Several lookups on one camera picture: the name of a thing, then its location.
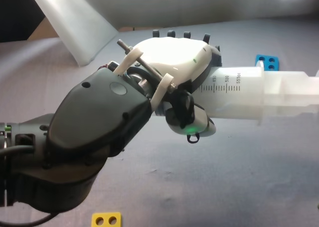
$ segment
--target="gray backdrop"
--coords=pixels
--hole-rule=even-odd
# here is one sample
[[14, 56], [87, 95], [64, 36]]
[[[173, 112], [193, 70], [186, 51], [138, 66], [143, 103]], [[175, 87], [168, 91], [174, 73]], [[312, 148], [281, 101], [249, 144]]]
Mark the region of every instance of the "gray backdrop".
[[[256, 20], [176, 27], [221, 46], [224, 66], [254, 65], [276, 55], [281, 70], [315, 75], [319, 22]], [[161, 30], [162, 36], [167, 29]], [[0, 43], [0, 120], [22, 122], [56, 110], [68, 91], [100, 65], [120, 61], [152, 31], [120, 33], [86, 67], [58, 38]], [[124, 227], [319, 226], [319, 125], [312, 114], [255, 121], [214, 119], [217, 133], [196, 145], [152, 117], [109, 159], [88, 198], [44, 226], [89, 227], [96, 212], [121, 212]], [[0, 220], [35, 220], [24, 204], [0, 209]]]

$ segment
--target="yellow block with holes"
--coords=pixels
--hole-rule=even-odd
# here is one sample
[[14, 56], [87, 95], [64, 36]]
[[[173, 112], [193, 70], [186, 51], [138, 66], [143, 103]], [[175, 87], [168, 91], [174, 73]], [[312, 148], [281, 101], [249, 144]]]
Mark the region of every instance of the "yellow block with holes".
[[91, 227], [122, 227], [121, 213], [95, 213]]

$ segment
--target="syringe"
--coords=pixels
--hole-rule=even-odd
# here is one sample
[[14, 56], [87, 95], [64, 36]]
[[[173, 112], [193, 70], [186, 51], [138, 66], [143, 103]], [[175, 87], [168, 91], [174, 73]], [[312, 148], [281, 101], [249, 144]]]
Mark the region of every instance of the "syringe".
[[215, 67], [192, 94], [213, 118], [261, 119], [319, 111], [319, 77], [302, 71], [256, 67]]

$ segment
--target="blue block with holes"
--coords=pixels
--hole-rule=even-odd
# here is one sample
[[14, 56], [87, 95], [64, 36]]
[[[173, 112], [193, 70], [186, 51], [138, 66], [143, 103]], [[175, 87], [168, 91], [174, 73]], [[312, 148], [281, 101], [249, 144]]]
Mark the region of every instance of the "blue block with holes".
[[263, 61], [265, 71], [279, 71], [279, 59], [276, 56], [257, 55], [255, 65], [257, 61]]

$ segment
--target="metal screw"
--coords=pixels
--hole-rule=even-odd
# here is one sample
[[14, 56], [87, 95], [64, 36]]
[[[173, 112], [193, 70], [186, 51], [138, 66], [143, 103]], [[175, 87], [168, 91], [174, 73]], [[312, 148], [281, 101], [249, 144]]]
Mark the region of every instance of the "metal screw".
[[[132, 47], [129, 47], [128, 45], [126, 45], [121, 39], [118, 40], [117, 44], [121, 48], [123, 48], [126, 55], [131, 51]], [[158, 81], [161, 81], [163, 79], [163, 77], [157, 71], [155, 71], [152, 67], [150, 67], [143, 59], [139, 57], [136, 59], [136, 61], [138, 61], [143, 67], [145, 67], [147, 71], [151, 72]], [[174, 91], [175, 89], [176, 89], [176, 86], [174, 84], [171, 84], [170, 87], [168, 88], [170, 92]]]

